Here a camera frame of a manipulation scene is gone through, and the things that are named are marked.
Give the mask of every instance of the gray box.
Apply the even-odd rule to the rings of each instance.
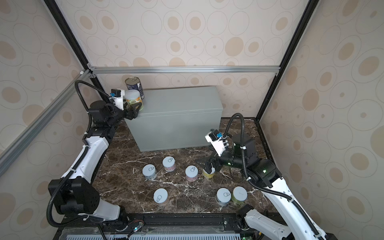
[[[141,152],[207,146],[218,129],[223,106],[216,87],[144,91],[144,108],[125,119]]]

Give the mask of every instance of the pink jar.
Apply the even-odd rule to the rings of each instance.
[[[199,171],[197,170],[197,167],[191,165],[191,166],[188,166],[186,169],[185,169],[185,175],[186,175],[186,178],[188,181],[190,182],[194,182],[196,181],[197,179],[197,174],[199,173]]]
[[[176,168],[175,159],[173,157],[170,157],[170,156],[165,157],[163,159],[163,166],[167,172],[172,172]]]

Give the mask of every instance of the marble table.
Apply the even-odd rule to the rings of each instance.
[[[229,119],[222,119],[220,131],[224,132]],[[245,132],[256,144],[260,157],[265,152],[256,130],[253,119],[247,119]],[[240,120],[232,123],[230,133],[240,133]],[[216,192],[225,187],[231,192],[236,186],[242,186],[248,191],[245,203],[252,205],[259,212],[268,210],[277,212],[272,203],[258,190],[253,189],[239,169],[224,166],[211,179],[205,179],[199,167],[199,178],[195,182],[185,179],[185,169],[196,165],[195,159],[208,157],[212,151],[208,147],[172,149],[154,152],[140,152],[125,122],[122,122],[109,146],[105,158],[97,173],[93,186],[106,201],[122,205],[127,213],[233,213],[241,208],[232,201],[225,207],[216,203]],[[162,160],[172,156],[176,160],[176,170],[166,172]],[[142,168],[153,164],[157,170],[154,180],[146,180]],[[163,207],[153,200],[153,193],[158,188],[168,191],[169,203]]]

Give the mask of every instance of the wall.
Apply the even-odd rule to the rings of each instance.
[[[129,74],[99,74],[106,91],[112,88],[127,89],[124,81]],[[255,117],[275,73],[182,73],[134,74],[145,89],[216,86],[223,104],[223,117],[242,113]]]
[[[93,66],[126,67],[279,65],[307,1],[61,0],[57,3]],[[258,73],[225,75],[135,76],[139,76],[146,89],[202,86],[208,82],[223,93],[223,106],[238,104],[237,109],[224,108],[223,117],[230,117],[236,111],[255,117],[266,91],[260,93],[258,88],[273,73],[266,74],[268,79],[257,78]],[[102,76],[106,89],[120,85],[117,81],[120,77]]]
[[[80,65],[37,0],[0,0],[0,154],[78,75]],[[87,101],[98,99],[81,87]],[[0,239],[50,240],[48,183],[73,163],[88,116],[74,94],[0,177]],[[57,213],[53,214],[59,221]]]
[[[0,3],[1,154],[81,67],[40,1]]]
[[[84,91],[84,97],[97,99],[92,91]],[[48,184],[75,161],[87,124],[88,115],[75,93],[0,177],[0,240],[53,238],[57,228],[46,220]],[[53,218],[60,222],[63,216],[54,210]]]
[[[261,123],[314,221],[340,240],[384,234],[384,1],[323,1]]]

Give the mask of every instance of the food can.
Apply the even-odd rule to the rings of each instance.
[[[125,92],[125,101],[128,103],[129,106],[141,103],[140,110],[143,109],[143,101],[141,100],[140,92],[136,89],[130,89]]]
[[[159,188],[153,194],[153,200],[159,205],[164,206],[169,202],[168,192],[164,188]]]
[[[152,164],[145,165],[143,168],[143,175],[148,180],[153,180],[157,177],[157,171]]]
[[[231,200],[231,192],[226,188],[220,188],[216,193],[216,202],[220,206],[226,206]]]
[[[175,159],[171,156],[165,157],[163,159],[163,166],[167,172],[172,172],[176,168]]]
[[[213,178],[214,177],[214,175],[215,175],[215,168],[213,167],[212,168],[212,172],[211,173],[207,173],[204,169],[203,169],[203,176],[205,177],[205,178]]]
[[[143,87],[141,86],[140,79],[138,77],[129,77],[125,80],[125,84],[129,89],[135,89],[140,92],[141,99],[144,99]]]
[[[245,190],[245,188],[238,186],[233,189],[232,192],[232,201],[235,204],[243,204],[244,201],[247,199],[248,193]]]
[[[187,176],[187,180],[190,182],[196,181],[198,172],[199,171],[197,170],[197,167],[195,167],[193,165],[188,166],[185,169],[185,175]]]

